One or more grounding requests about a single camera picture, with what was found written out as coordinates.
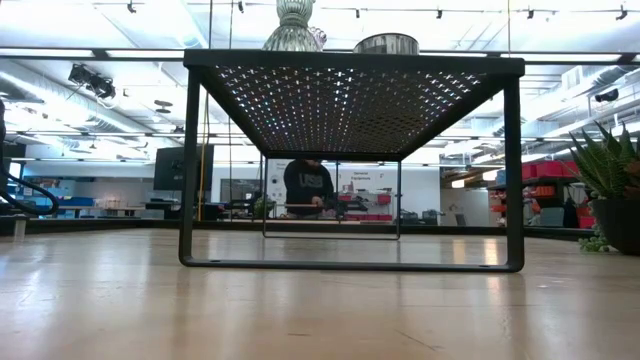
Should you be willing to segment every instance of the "person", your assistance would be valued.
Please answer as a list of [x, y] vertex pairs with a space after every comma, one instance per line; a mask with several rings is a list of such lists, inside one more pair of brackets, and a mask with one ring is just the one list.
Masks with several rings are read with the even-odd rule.
[[315, 207], [287, 207], [290, 219], [318, 219], [325, 203], [333, 198], [333, 182], [320, 160], [293, 160], [284, 170], [287, 204]]

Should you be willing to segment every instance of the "plant pot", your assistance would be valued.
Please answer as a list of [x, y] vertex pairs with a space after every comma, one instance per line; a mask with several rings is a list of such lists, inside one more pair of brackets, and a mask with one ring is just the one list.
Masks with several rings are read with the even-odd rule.
[[640, 255], [640, 201], [593, 200], [591, 204], [611, 246], [626, 255]]

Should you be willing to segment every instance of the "perforated table top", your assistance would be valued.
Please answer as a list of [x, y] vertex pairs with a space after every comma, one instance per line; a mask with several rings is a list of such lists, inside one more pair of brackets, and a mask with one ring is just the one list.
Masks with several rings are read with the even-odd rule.
[[522, 59], [187, 50], [269, 158], [400, 161], [524, 75]]

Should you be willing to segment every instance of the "black shirt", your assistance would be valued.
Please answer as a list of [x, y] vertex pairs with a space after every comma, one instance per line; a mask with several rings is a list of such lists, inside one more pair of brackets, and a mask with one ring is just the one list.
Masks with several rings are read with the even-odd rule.
[[[311, 204], [318, 196], [327, 201], [333, 195], [333, 182], [329, 171], [322, 166], [311, 166], [305, 160], [293, 160], [284, 170], [284, 185], [287, 187], [287, 204]], [[315, 215], [322, 208], [289, 207], [287, 211], [296, 215]]]

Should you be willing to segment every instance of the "wooden floor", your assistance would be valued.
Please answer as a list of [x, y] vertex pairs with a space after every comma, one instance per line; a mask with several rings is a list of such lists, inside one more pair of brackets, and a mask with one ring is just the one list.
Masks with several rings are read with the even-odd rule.
[[[185, 268], [177, 231], [0, 242], [0, 359], [640, 359], [640, 259], [527, 240], [519, 274]], [[211, 258], [504, 260], [504, 239], [266, 240]]]

